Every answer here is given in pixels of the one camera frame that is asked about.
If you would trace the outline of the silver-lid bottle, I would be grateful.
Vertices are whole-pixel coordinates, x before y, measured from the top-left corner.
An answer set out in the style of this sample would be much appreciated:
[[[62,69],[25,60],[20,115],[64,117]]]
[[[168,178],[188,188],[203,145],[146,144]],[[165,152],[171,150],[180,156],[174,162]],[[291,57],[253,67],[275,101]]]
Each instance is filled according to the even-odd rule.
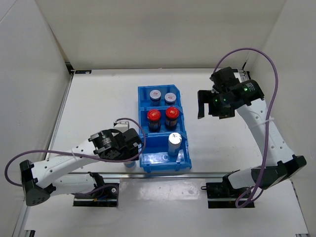
[[[124,162],[124,167],[127,170],[133,170],[136,167],[136,161],[128,161],[128,162]]]
[[[180,133],[173,132],[168,137],[168,154],[170,156],[178,156],[180,146],[182,143],[182,136]]]

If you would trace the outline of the white-lid jar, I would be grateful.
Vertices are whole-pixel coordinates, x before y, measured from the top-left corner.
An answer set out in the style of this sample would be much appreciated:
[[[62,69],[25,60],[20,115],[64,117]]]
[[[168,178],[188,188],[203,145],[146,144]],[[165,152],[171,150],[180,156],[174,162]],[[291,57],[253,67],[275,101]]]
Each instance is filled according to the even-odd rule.
[[[151,106],[153,106],[153,107],[159,106],[160,100],[161,100],[161,92],[157,89],[152,90],[150,92]]]
[[[176,104],[176,99],[177,99],[176,95],[174,93],[172,93],[172,92],[169,92],[169,93],[165,94],[164,103],[167,106],[175,105]]]

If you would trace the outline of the red-lid sauce jar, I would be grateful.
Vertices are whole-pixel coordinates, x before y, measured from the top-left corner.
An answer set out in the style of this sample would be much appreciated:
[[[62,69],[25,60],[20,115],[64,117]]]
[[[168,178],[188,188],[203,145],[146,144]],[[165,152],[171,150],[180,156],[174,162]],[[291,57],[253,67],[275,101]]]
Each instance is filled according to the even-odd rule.
[[[173,130],[177,126],[177,119],[180,111],[176,107],[168,107],[165,111],[165,126],[167,129]]]
[[[148,127],[152,132],[160,130],[161,113],[157,109],[151,109],[147,113]]]

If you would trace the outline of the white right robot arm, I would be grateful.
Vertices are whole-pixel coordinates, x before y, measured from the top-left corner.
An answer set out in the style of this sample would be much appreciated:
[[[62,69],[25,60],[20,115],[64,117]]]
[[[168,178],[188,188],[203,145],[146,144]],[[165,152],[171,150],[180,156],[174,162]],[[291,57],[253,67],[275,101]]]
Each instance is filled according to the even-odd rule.
[[[232,118],[238,113],[247,124],[262,155],[262,164],[245,170],[233,171],[223,177],[222,193],[234,197],[240,189],[258,186],[266,190],[306,166],[304,156],[297,156],[286,144],[277,129],[264,93],[254,80],[233,85],[223,84],[218,92],[199,90],[198,119],[204,117],[204,106],[208,105],[209,115],[220,119]]]

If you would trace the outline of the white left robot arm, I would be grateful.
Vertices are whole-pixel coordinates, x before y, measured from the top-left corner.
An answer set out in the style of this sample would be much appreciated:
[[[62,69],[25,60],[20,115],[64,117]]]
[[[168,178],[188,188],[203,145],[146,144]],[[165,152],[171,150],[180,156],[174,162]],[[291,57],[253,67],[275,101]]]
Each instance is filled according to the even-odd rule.
[[[97,161],[127,162],[138,158],[142,140],[135,129],[125,132],[102,130],[68,152],[55,152],[48,160],[20,163],[21,183],[27,206],[39,205],[50,197],[73,194],[97,198],[110,188],[95,172],[72,175],[71,172]]]

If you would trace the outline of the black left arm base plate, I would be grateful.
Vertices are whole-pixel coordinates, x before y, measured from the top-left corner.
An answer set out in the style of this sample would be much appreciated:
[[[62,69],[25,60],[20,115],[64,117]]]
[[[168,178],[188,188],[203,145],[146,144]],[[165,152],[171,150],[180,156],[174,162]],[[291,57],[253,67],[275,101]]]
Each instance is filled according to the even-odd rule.
[[[105,183],[106,187],[89,194],[76,195],[73,200],[74,207],[118,207],[119,182]]]

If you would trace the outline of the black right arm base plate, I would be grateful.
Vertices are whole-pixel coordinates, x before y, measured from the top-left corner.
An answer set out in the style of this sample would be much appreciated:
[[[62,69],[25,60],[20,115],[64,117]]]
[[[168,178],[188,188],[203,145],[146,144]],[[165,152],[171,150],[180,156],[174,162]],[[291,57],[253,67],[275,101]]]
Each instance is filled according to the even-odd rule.
[[[236,199],[248,188],[228,189],[221,182],[209,182],[200,188],[206,191],[209,209],[236,208]]]

